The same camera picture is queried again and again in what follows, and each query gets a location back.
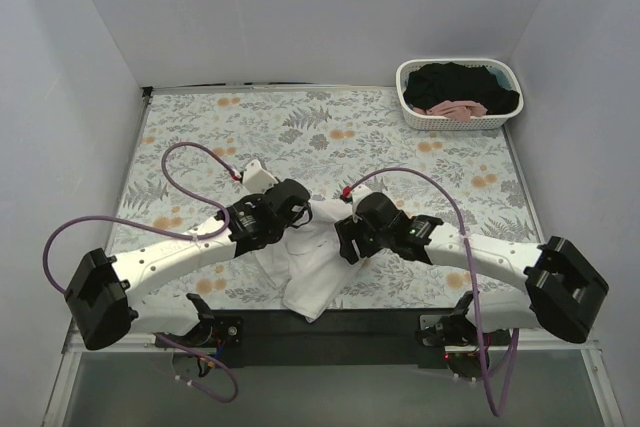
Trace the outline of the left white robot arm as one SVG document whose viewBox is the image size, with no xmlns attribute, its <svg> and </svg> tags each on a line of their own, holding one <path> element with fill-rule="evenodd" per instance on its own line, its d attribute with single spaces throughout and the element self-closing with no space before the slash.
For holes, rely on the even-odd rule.
<svg viewBox="0 0 640 427">
<path fill-rule="evenodd" d="M 114 256 L 103 249 L 86 253 L 64 294 L 85 347 L 104 349 L 131 331 L 173 334 L 190 346 L 205 345 L 213 324 L 203 302 L 152 305 L 147 295 L 195 270 L 277 243 L 309 211 L 309 191 L 285 179 L 241 198 L 182 239 Z"/>
</svg>

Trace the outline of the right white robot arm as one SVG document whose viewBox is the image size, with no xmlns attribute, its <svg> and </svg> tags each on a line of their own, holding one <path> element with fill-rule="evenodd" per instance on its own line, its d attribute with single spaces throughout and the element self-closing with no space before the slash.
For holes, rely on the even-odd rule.
<svg viewBox="0 0 640 427">
<path fill-rule="evenodd" d="M 452 330 L 469 345 L 489 332 L 518 328 L 542 328 L 573 344 L 587 341 L 609 285 L 569 240 L 553 236 L 536 244 L 463 235 L 440 218 L 408 216 L 387 195 L 364 186 L 341 199 L 351 212 L 335 230 L 349 264 L 389 250 L 406 261 L 458 268 L 511 286 L 509 292 L 463 296 L 434 331 Z"/>
</svg>

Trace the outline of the white t shirt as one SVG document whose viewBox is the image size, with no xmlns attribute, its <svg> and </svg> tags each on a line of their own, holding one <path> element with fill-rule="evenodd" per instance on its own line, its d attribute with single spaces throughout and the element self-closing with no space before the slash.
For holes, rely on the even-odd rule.
<svg viewBox="0 0 640 427">
<path fill-rule="evenodd" d="M 275 244 L 254 253 L 268 282 L 284 289 L 283 305 L 313 322 L 354 279 L 364 261 L 350 264 L 341 257 L 335 223 L 351 217 L 340 200 L 310 203 L 313 218 L 298 229 L 288 228 Z"/>
</svg>

